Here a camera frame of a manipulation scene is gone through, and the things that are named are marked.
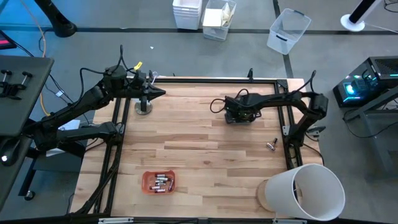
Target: white storage box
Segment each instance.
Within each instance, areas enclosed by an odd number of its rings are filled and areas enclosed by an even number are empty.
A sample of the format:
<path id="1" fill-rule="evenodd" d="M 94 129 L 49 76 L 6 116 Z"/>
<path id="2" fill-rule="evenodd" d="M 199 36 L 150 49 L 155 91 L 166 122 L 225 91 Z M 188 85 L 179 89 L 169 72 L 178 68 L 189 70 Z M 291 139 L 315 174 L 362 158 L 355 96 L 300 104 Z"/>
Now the white storage box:
<path id="1" fill-rule="evenodd" d="M 296 10 L 284 9 L 268 36 L 268 47 L 286 55 L 307 30 L 311 19 Z"/>
<path id="2" fill-rule="evenodd" d="M 174 0 L 173 13 L 177 28 L 199 28 L 202 0 Z"/>

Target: yellow zip tie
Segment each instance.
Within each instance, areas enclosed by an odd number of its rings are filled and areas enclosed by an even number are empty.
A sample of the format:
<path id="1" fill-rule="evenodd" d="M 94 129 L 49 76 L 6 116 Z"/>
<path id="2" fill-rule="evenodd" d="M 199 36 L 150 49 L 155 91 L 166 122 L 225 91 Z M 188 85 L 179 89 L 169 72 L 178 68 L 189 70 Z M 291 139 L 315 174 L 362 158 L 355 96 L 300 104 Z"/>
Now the yellow zip tie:
<path id="1" fill-rule="evenodd" d="M 136 66 L 134 66 L 135 71 L 141 68 L 142 62 L 138 62 Z"/>

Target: computer tower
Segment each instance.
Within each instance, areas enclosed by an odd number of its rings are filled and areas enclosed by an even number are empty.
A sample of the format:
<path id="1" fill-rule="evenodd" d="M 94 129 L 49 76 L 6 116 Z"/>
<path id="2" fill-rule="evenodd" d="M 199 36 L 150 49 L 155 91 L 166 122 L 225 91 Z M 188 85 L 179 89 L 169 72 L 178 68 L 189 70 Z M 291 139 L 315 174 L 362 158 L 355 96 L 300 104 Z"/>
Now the computer tower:
<path id="1" fill-rule="evenodd" d="M 333 88 L 339 107 L 358 107 L 398 85 L 398 56 L 369 57 Z"/>

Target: concrete floor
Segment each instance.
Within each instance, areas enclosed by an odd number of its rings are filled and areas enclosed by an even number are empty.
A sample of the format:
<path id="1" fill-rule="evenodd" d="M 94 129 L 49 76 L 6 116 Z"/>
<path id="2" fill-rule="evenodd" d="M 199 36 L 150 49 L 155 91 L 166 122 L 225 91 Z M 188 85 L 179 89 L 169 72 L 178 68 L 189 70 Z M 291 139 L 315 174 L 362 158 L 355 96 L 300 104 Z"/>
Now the concrete floor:
<path id="1" fill-rule="evenodd" d="M 48 27 L 49 21 L 33 0 L 25 2 L 37 16 L 40 25 Z M 370 26 L 366 27 L 370 30 L 364 33 L 366 35 L 339 32 L 343 30 L 340 17 L 350 13 L 358 0 L 279 0 L 281 11 L 287 7 L 302 11 L 312 18 L 308 29 L 319 31 L 305 34 L 289 56 L 283 57 L 267 47 L 267 34 L 256 34 L 257 31 L 266 32 L 272 25 L 275 20 L 274 4 L 278 1 L 236 2 L 231 31 L 246 31 L 230 33 L 225 42 L 215 42 L 204 39 L 201 33 L 175 32 L 172 0 L 54 0 L 78 27 L 102 28 L 99 31 L 103 32 L 78 32 L 65 39 L 48 32 L 47 56 L 55 59 L 52 75 L 72 99 L 77 99 L 80 94 L 78 69 L 88 67 L 101 70 L 114 65 L 119 55 L 119 44 L 124 46 L 124 57 L 129 65 L 142 61 L 143 71 L 151 69 L 166 76 L 175 73 L 177 76 L 245 77 L 252 67 L 255 77 L 307 80 L 312 70 L 316 69 L 314 88 L 330 99 L 328 116 L 319 122 L 326 126 L 320 138 L 320 149 L 325 165 L 340 178 L 346 191 L 346 206 L 340 217 L 396 223 L 398 182 L 366 180 L 371 169 L 377 167 L 377 160 L 367 139 L 358 139 L 348 132 L 341 120 L 343 112 L 337 107 L 331 89 L 367 57 L 398 55 L 398 36 L 388 32 L 373 32 L 375 28 Z M 366 22 L 398 30 L 397 20 L 398 14 L 387 12 L 379 5 Z M 19 1 L 9 2 L 0 15 L 0 29 L 34 55 L 41 55 L 37 46 L 40 34 L 37 31 L 21 31 L 33 26 L 34 23 Z M 113 29 L 118 27 L 156 29 L 142 29 L 141 32 Z M 0 54 L 25 55 L 19 49 L 2 50 Z M 90 73 L 84 78 L 86 90 L 100 79 Z M 51 81 L 48 85 L 55 90 Z M 65 106 L 47 90 L 43 93 L 49 111 Z M 36 104 L 31 118 L 40 119 L 42 116 L 40 105 Z M 92 117 L 93 112 L 88 113 L 88 119 Z M 29 162 L 25 162 L 0 212 L 0 220 L 65 214 L 67 200 L 74 192 L 78 175 L 70 172 L 38 172 L 31 187 L 37 196 L 33 201 L 25 202 L 17 196 L 17 191 Z"/>

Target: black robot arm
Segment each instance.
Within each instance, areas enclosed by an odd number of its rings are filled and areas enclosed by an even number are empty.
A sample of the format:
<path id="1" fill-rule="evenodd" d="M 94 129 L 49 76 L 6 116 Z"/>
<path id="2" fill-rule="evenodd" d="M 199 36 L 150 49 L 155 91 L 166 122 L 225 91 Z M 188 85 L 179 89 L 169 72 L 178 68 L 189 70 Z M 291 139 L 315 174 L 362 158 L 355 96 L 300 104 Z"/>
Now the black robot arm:
<path id="1" fill-rule="evenodd" d="M 109 104 L 114 98 L 138 98 L 141 104 L 165 94 L 164 90 L 154 87 L 147 81 L 145 73 L 136 71 L 134 78 L 127 78 L 127 71 L 122 66 L 107 68 L 103 78 L 73 104 L 44 117 L 41 121 L 28 124 L 23 134 L 34 139 L 37 149 L 47 151 L 59 148 L 64 151 L 82 156 L 83 152 L 73 150 L 75 141 L 101 138 L 106 142 L 120 139 L 120 127 L 112 122 L 98 126 L 63 131 L 58 128 L 90 110 L 98 110 Z"/>
<path id="2" fill-rule="evenodd" d="M 307 106 L 302 98 L 310 98 Z M 286 136 L 289 144 L 303 146 L 306 130 L 318 120 L 326 116 L 328 98 L 322 94 L 300 91 L 281 93 L 275 95 L 260 95 L 258 93 L 247 93 L 235 98 L 225 97 L 226 110 L 225 119 L 227 123 L 250 123 L 261 116 L 261 109 L 276 106 L 294 106 L 298 108 L 303 117 L 289 128 Z"/>

